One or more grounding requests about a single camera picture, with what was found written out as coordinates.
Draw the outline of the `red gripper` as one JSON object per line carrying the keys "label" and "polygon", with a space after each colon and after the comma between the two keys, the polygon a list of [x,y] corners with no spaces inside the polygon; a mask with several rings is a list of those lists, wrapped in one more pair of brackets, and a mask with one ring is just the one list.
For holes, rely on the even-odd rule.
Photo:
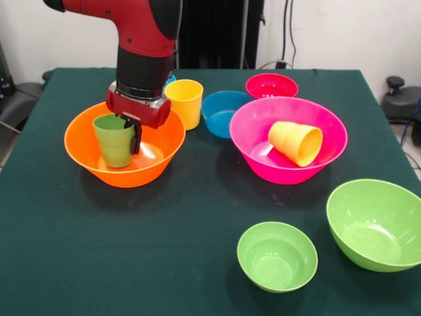
{"label": "red gripper", "polygon": [[124,129],[133,125],[134,135],[130,144],[132,155],[140,151],[141,125],[157,129],[166,122],[171,110],[171,102],[165,96],[155,100],[134,99],[122,94],[117,89],[116,81],[107,90],[106,105],[112,113],[125,117]]}

